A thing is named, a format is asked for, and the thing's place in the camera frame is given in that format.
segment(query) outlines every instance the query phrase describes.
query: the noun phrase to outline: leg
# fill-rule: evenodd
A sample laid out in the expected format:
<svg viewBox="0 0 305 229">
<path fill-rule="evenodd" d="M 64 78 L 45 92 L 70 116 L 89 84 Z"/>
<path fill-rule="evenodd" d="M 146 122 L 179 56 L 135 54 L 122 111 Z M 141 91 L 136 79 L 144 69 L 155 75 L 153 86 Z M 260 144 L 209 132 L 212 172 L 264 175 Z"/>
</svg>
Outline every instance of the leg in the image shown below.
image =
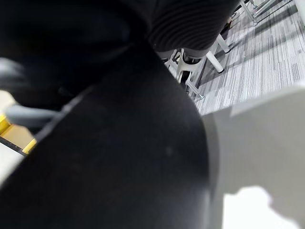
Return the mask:
<svg viewBox="0 0 305 229">
<path fill-rule="evenodd" d="M 195 94 L 197 94 L 197 95 L 200 94 L 198 88 L 194 85 L 193 82 L 191 82 L 190 77 L 189 77 L 189 79 L 187 79 L 187 81 L 186 81 L 185 84 L 186 84 L 187 86 L 189 86 L 190 89 L 191 89 Z"/>
<path fill-rule="evenodd" d="M 254 4 L 254 0 L 249 0 L 249 1 L 250 1 L 250 3 L 253 5 L 253 9 L 256 9 L 257 6 Z"/>
<path fill-rule="evenodd" d="M 275 2 L 275 0 L 269 0 L 262 8 L 260 8 L 254 15 L 253 17 L 257 17 L 258 15 L 260 15 L 261 13 L 263 13 L 268 7 L 270 7 L 273 3 Z"/>
<path fill-rule="evenodd" d="M 206 54 L 206 58 L 209 59 L 209 61 L 216 68 L 218 73 L 222 73 L 224 71 L 224 68 L 221 66 L 221 64 L 218 62 L 218 60 L 215 58 L 215 56 L 211 53 L 211 51 L 209 51 Z"/>
<path fill-rule="evenodd" d="M 248 7 L 244 3 L 243 0 L 240 1 L 241 6 L 243 7 L 245 13 L 248 15 L 248 17 L 253 21 L 253 26 L 257 25 L 256 19 L 252 16 L 251 12 L 249 11 Z"/>
<path fill-rule="evenodd" d="M 227 45 L 227 43 L 224 41 L 223 37 L 220 34 L 217 36 L 216 40 L 225 53 L 228 53 L 230 51 L 229 46 Z"/>
</svg>

